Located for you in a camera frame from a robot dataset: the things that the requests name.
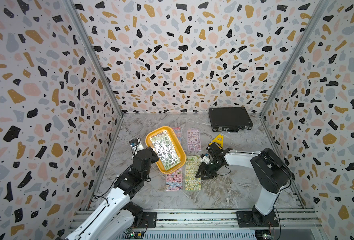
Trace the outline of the green animal sticker sheet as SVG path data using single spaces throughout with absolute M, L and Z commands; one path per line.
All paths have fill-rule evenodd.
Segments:
M 199 191 L 202 189 L 201 178 L 196 178 L 196 174 L 201 164 L 199 156 L 188 156 L 186 161 L 185 190 Z

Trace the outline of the yellow plastic storage box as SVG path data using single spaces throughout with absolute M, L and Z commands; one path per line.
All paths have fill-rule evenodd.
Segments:
M 156 164 L 163 174 L 172 174 L 185 165 L 186 153 L 172 128 L 163 126 L 152 131 L 145 142 L 156 152 Z

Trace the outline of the purple 3D sticker sheet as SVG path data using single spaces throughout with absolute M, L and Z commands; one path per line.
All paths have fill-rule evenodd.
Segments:
M 200 131 L 197 129 L 189 129 L 187 130 L 188 137 L 188 151 L 191 152 L 199 152 L 202 150 L 201 147 L 201 135 Z

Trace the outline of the pink yellow cat sticker sheet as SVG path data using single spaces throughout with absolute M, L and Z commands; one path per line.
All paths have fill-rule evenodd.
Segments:
M 174 173 L 166 175 L 165 190 L 167 192 L 181 191 L 183 188 L 183 171 L 176 170 Z

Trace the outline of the green frog sticker sheet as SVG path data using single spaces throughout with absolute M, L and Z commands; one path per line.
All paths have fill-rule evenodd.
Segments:
M 163 131 L 158 135 L 155 135 L 154 137 L 150 138 L 150 141 L 153 144 L 154 150 L 166 171 L 175 167 L 181 162 L 180 157 L 178 156 L 174 144 L 167 131 Z

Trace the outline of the red blue cat sticker sheet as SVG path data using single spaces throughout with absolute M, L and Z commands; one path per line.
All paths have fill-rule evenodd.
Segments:
M 180 127 L 173 127 L 172 130 L 174 131 L 176 137 L 178 138 L 179 142 L 182 142 L 183 139 L 183 134 L 182 134 L 182 130 Z

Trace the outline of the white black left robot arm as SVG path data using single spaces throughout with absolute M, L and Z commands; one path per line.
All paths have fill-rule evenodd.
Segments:
M 157 161 L 158 156 L 151 147 L 137 151 L 132 165 L 114 181 L 105 200 L 65 239 L 112 240 L 130 227 L 138 226 L 143 208 L 131 200 L 149 180 L 151 165 Z

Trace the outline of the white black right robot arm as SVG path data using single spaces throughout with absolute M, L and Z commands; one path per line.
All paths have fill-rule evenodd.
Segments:
M 245 167 L 255 172 L 262 186 L 252 210 L 255 216 L 266 217 L 271 214 L 281 191 L 290 186 L 291 171 L 270 148 L 259 152 L 244 152 L 223 149 L 221 145 L 211 142 L 206 150 L 207 153 L 201 155 L 197 179 L 214 179 L 220 175 L 218 170 L 228 166 Z

